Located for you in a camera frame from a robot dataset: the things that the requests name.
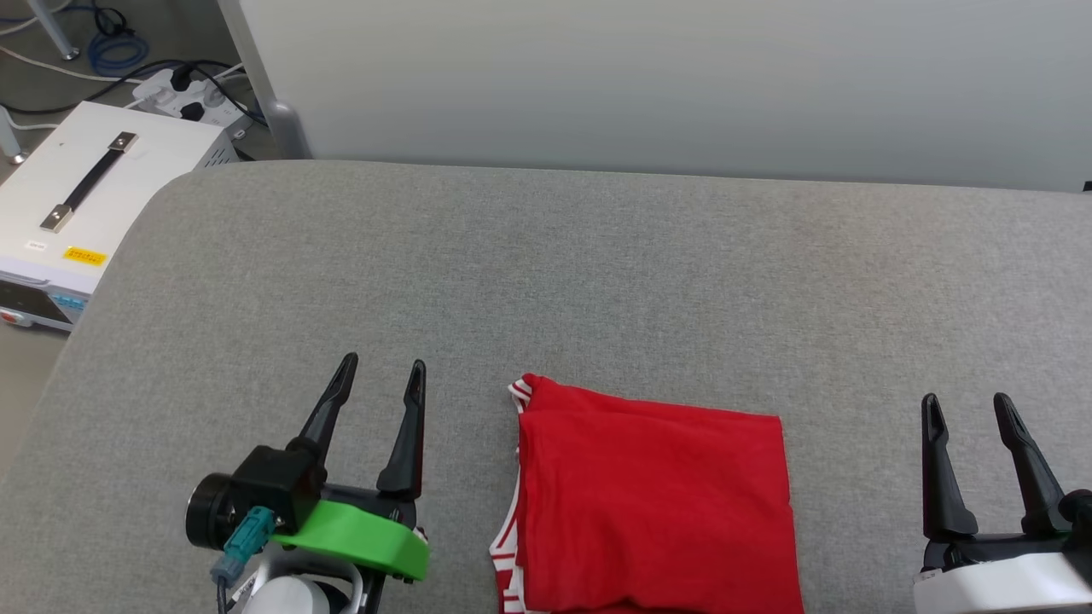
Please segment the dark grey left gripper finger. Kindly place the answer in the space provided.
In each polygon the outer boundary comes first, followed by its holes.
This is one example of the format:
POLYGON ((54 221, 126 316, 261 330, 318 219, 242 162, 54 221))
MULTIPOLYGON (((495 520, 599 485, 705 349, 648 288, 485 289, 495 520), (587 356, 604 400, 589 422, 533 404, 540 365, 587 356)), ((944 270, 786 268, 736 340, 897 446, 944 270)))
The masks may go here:
POLYGON ((357 366, 357 353, 351 352, 344 355, 323 393, 317 400, 311 416, 305 421, 299 435, 290 440, 290 451, 309 454, 317 467, 325 467, 340 409, 351 399, 352 382, 357 366))
POLYGON ((377 479, 377 489, 397 501, 417 501, 424 479, 425 414, 427 408, 427 367, 414 361, 403 397, 404 415, 397 439, 385 469, 377 479))

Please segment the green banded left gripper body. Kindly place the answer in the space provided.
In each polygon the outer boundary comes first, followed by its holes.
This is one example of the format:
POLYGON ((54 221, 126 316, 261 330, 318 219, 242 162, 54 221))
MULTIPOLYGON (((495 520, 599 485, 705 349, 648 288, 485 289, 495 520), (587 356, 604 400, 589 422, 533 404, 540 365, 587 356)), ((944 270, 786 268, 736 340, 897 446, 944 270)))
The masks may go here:
POLYGON ((278 531, 272 541, 405 582, 422 582, 432 555, 427 539, 417 531, 417 520, 416 501, 328 484, 302 527, 293 534, 278 531))

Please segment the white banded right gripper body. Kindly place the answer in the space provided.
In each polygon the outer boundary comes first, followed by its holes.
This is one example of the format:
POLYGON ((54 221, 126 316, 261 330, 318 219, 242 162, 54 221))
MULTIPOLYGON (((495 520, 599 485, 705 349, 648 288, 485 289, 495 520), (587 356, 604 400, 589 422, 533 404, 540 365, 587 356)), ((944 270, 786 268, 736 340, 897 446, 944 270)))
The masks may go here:
POLYGON ((1089 611, 1089 538, 984 534, 930 541, 914 576, 916 613, 1089 611))

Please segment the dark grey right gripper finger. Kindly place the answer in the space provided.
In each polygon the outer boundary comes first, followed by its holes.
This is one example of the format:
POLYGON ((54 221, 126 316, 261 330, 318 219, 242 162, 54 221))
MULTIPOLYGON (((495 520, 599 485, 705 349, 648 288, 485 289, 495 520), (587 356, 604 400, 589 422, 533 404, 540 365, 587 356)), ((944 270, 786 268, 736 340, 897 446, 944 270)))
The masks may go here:
POLYGON ((975 536, 978 518, 968 510, 956 479, 947 444, 950 434, 938 397, 921 400, 921 470, 923 479, 923 534, 931 541, 975 536))
POLYGON ((1028 536, 1048 538, 1072 531, 1072 524, 1060 512, 1065 496, 1060 482, 1026 429, 1013 400, 998 392, 993 397, 993 405, 1002 444, 1013 456, 1014 475, 1023 501, 1020 520, 1023 532, 1028 536))

